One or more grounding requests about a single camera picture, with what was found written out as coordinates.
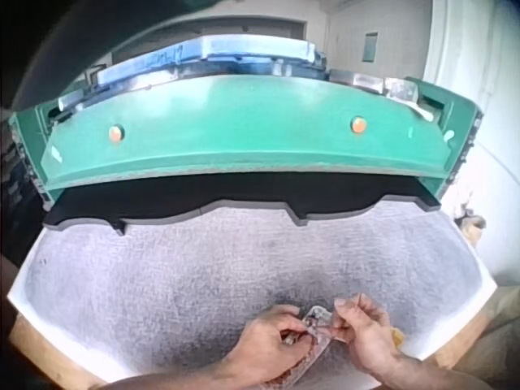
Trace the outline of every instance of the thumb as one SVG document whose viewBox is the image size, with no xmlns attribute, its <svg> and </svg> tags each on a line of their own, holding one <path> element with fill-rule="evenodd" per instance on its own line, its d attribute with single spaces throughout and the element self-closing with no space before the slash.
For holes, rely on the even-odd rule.
<svg viewBox="0 0 520 390">
<path fill-rule="evenodd" d="M 312 339 L 311 335 L 304 335 L 298 340 L 297 343 L 293 345 L 284 345 L 287 354 L 290 355 L 292 359 L 292 364 L 295 366 L 301 359 L 303 359 L 309 352 L 312 347 Z"/>
<path fill-rule="evenodd" d="M 336 298 L 334 300 L 334 307 L 336 308 L 337 314 L 339 314 L 354 331 L 362 327 L 367 327 L 372 322 L 371 318 L 352 301 Z"/>
</svg>

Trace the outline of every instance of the person's right hand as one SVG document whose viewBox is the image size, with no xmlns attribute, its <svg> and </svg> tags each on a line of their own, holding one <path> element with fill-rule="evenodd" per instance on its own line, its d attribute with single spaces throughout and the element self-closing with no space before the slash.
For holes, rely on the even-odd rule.
<svg viewBox="0 0 520 390">
<path fill-rule="evenodd" d="M 379 381 L 391 372 L 401 356 L 392 338 L 388 313 L 369 297 L 336 298 L 331 334 L 344 341 L 353 364 Z"/>
</svg>

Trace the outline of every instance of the wooden edge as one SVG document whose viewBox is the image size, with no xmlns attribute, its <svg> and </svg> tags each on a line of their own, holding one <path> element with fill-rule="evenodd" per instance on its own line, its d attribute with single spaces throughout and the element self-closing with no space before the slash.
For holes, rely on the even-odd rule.
<svg viewBox="0 0 520 390">
<path fill-rule="evenodd" d="M 9 341 L 61 388 L 85 390 L 105 384 L 96 375 L 59 352 L 22 315 L 18 315 Z"/>
</svg>

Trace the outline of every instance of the yellow object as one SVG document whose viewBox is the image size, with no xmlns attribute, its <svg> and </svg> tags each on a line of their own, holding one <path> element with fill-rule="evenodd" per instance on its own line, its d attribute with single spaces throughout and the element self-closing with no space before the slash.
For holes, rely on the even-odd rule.
<svg viewBox="0 0 520 390">
<path fill-rule="evenodd" d="M 403 344 L 403 341 L 405 341 L 405 335 L 402 331 L 397 329 L 396 327 L 392 328 L 392 338 L 393 338 L 393 344 L 398 347 L 401 344 Z"/>
</svg>

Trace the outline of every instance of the finger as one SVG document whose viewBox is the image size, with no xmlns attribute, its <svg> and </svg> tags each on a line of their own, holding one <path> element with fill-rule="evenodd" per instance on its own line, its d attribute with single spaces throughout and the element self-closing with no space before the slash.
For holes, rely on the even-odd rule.
<svg viewBox="0 0 520 390">
<path fill-rule="evenodd" d="M 300 314 L 300 308 L 298 306 L 294 305 L 274 305 L 271 307 L 268 311 L 268 314 L 292 314 L 292 315 L 299 315 Z"/>
<path fill-rule="evenodd" d="M 344 319 L 348 325 L 353 327 L 354 331 L 362 327 L 367 327 L 372 323 L 371 318 L 352 301 L 348 301 L 344 298 L 336 298 L 334 300 L 334 307 L 340 317 Z"/>
<path fill-rule="evenodd" d="M 340 317 L 340 315 L 334 310 L 332 311 L 332 327 L 343 327 L 345 325 L 345 321 Z"/>
<path fill-rule="evenodd" d="M 356 332 L 351 328 L 329 329 L 331 336 L 338 341 L 350 344 L 356 338 Z"/>
<path fill-rule="evenodd" d="M 374 301 L 372 301 L 366 294 L 358 294 L 353 301 L 357 301 L 357 305 L 363 310 L 371 319 L 379 323 L 383 327 L 390 327 L 390 317 L 388 313 Z"/>
<path fill-rule="evenodd" d="M 290 314 L 273 314 L 266 318 L 266 321 L 273 325 L 278 332 L 295 331 L 306 332 L 307 328 L 298 318 Z"/>
<path fill-rule="evenodd" d="M 304 335 L 293 345 L 281 345 L 285 353 L 289 355 L 292 366 L 295 366 L 301 359 L 303 359 L 312 348 L 312 336 Z"/>
</svg>

